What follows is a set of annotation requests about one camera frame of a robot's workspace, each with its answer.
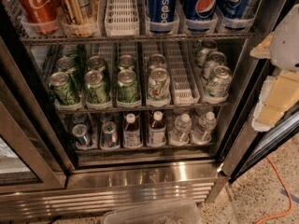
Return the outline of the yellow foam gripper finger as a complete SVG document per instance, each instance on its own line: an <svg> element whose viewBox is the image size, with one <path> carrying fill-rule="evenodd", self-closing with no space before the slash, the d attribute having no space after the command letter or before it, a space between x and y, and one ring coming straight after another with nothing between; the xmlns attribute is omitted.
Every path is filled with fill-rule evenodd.
<svg viewBox="0 0 299 224"><path fill-rule="evenodd" d="M269 59L272 38L273 34L269 34L259 45L251 50L250 55L257 59Z"/></svg>
<svg viewBox="0 0 299 224"><path fill-rule="evenodd" d="M268 76L253 112L252 128L257 132L269 131L298 101L298 72L284 72L276 77Z"/></svg>

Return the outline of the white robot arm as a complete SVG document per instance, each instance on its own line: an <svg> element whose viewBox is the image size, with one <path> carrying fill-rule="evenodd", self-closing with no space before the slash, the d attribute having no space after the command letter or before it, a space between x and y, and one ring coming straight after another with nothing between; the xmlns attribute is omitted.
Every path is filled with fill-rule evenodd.
<svg viewBox="0 0 299 224"><path fill-rule="evenodd" d="M269 59L281 72L268 76L253 112L252 128L267 132L299 101L299 5L295 5L250 55Z"/></svg>

